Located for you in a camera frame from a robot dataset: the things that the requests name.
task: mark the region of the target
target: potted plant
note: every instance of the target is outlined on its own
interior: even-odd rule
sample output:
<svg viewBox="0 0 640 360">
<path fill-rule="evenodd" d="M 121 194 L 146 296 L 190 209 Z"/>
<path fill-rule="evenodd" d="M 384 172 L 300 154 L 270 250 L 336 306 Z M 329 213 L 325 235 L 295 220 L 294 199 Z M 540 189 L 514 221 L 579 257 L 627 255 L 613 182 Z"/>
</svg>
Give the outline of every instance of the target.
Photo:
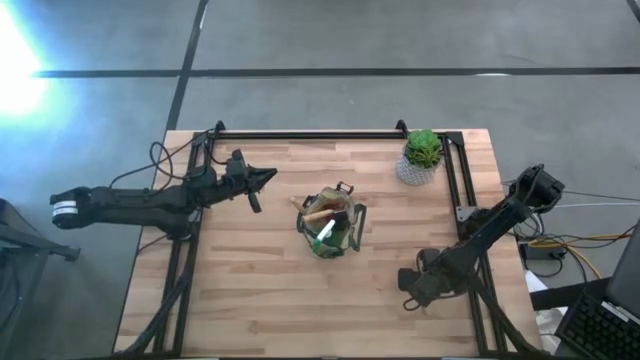
<svg viewBox="0 0 640 360">
<path fill-rule="evenodd" d="M 409 185 L 427 184 L 433 179 L 442 156 L 438 135 L 431 130 L 412 131 L 396 162 L 396 173 Z"/>
</svg>

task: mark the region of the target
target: black floor line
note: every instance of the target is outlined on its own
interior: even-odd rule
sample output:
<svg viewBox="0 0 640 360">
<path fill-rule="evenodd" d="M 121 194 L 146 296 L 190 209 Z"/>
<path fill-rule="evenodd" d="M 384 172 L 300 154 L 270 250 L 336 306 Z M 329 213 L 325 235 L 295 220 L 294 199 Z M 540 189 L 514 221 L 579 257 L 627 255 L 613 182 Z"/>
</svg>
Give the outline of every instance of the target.
<svg viewBox="0 0 640 360">
<path fill-rule="evenodd" d="M 200 3 L 198 3 L 198 10 L 196 11 L 193 28 L 191 29 L 191 37 L 189 38 L 189 45 L 187 46 L 187 52 L 184 55 L 184 62 L 182 63 L 182 70 L 180 71 L 180 78 L 178 79 L 176 92 L 173 96 L 173 101 L 171 102 L 171 110 L 169 110 L 169 117 L 167 118 L 165 131 L 175 130 L 178 126 L 178 118 L 180 117 L 182 102 L 184 101 L 184 95 L 187 91 L 187 83 L 189 82 L 189 72 L 193 65 L 193 59 L 196 56 L 198 40 L 200 39 L 200 33 L 202 31 L 202 24 L 204 22 L 208 3 L 209 0 L 200 0 Z"/>
<path fill-rule="evenodd" d="M 357 77 L 357 76 L 567 76 L 636 75 L 640 67 L 550 68 L 326 68 L 192 70 L 192 78 Z"/>
<path fill-rule="evenodd" d="M 195 55 L 195 47 L 190 53 Z M 185 65 L 193 64 L 193 57 Z M 549 67 L 549 68 L 317 68 L 317 69 L 200 69 L 200 70 L 51 70 L 38 71 L 35 78 L 176 78 L 176 95 L 184 96 L 189 78 L 269 77 L 365 77 L 365 76 L 570 76 L 639 75 L 640 67 Z"/>
<path fill-rule="evenodd" d="M 627 4 L 631 8 L 633 15 L 635 15 L 636 20 L 640 22 L 640 6 L 638 6 L 638 0 L 627 0 Z"/>
</svg>

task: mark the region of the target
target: white plant pot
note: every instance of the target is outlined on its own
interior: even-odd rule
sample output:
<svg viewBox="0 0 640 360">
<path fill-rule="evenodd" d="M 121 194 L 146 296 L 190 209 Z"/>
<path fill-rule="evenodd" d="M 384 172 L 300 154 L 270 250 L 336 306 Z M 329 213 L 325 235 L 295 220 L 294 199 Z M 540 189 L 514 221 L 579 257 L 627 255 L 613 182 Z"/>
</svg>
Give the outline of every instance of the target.
<svg viewBox="0 0 640 360">
<path fill-rule="evenodd" d="M 442 164 L 442 159 L 440 159 L 440 162 L 436 166 L 428 169 L 415 166 L 407 160 L 407 157 L 404 156 L 403 150 L 400 154 L 400 158 L 396 161 L 396 174 L 398 174 L 400 180 L 409 185 L 418 186 L 429 184 L 433 181 L 440 164 Z"/>
</svg>

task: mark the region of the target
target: white cable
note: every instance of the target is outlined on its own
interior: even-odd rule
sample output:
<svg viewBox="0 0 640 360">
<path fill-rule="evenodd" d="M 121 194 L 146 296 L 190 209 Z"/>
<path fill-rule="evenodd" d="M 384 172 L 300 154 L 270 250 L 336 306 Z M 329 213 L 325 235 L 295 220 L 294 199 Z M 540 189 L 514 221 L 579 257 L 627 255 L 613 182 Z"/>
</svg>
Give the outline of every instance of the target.
<svg viewBox="0 0 640 360">
<path fill-rule="evenodd" d="M 556 205 L 554 209 L 567 208 L 567 207 L 587 207 L 587 206 L 640 206 L 640 203 L 593 203 L 593 204 L 565 204 Z"/>
</svg>

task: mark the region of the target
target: green succulent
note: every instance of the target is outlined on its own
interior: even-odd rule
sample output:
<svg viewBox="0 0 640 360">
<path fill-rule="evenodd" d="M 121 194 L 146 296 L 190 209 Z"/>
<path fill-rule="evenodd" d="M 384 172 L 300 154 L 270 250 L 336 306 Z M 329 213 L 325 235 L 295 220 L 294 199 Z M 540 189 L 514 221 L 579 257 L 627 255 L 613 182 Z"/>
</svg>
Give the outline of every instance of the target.
<svg viewBox="0 0 640 360">
<path fill-rule="evenodd" d="M 431 130 L 412 131 L 404 155 L 412 165 L 425 169 L 436 166 L 442 158 L 438 135 Z"/>
</svg>

